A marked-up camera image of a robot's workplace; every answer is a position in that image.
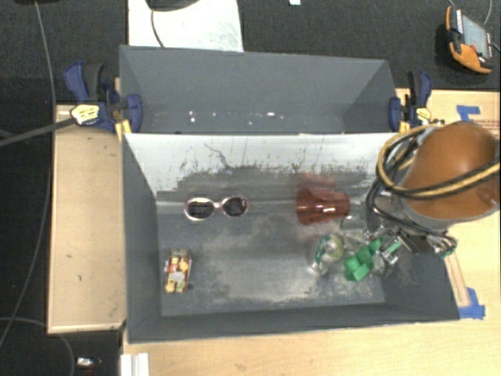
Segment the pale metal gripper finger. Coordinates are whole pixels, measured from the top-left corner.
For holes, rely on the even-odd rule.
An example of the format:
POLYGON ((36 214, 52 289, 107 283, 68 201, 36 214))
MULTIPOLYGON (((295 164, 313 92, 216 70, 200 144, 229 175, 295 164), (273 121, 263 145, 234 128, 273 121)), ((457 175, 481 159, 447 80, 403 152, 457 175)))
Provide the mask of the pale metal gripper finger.
POLYGON ((373 240, 375 236, 366 229, 342 230, 341 236, 344 240, 344 248, 346 250, 359 250, 373 240))
POLYGON ((389 276, 393 271, 398 257, 389 251, 377 251, 373 256, 370 274, 374 276, 389 276))

